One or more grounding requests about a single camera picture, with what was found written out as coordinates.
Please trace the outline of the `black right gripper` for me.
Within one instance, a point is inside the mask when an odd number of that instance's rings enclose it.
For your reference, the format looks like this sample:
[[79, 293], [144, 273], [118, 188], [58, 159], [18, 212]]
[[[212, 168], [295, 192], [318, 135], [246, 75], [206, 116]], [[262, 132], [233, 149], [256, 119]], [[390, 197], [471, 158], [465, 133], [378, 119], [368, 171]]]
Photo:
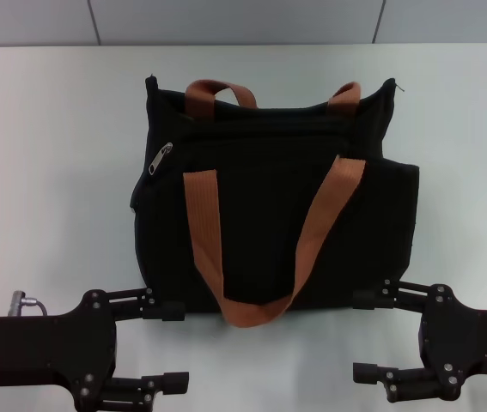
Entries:
[[370, 288], [354, 291], [352, 308], [423, 310], [420, 355], [427, 369], [353, 364], [354, 382], [383, 384], [389, 403], [439, 396], [453, 401], [460, 396], [468, 378], [487, 375], [487, 310], [462, 304], [447, 285], [429, 288], [385, 279]]

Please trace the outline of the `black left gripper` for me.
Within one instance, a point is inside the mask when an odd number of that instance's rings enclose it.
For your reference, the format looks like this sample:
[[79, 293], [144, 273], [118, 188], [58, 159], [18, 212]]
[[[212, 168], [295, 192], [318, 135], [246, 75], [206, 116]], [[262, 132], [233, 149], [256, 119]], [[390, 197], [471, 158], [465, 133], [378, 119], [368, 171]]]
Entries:
[[185, 317], [184, 303], [160, 300], [152, 288], [91, 290], [62, 315], [0, 317], [0, 386], [59, 385], [71, 393], [76, 410], [97, 411], [104, 385], [105, 411], [152, 411], [157, 393], [187, 393], [189, 372], [111, 378], [114, 320]]

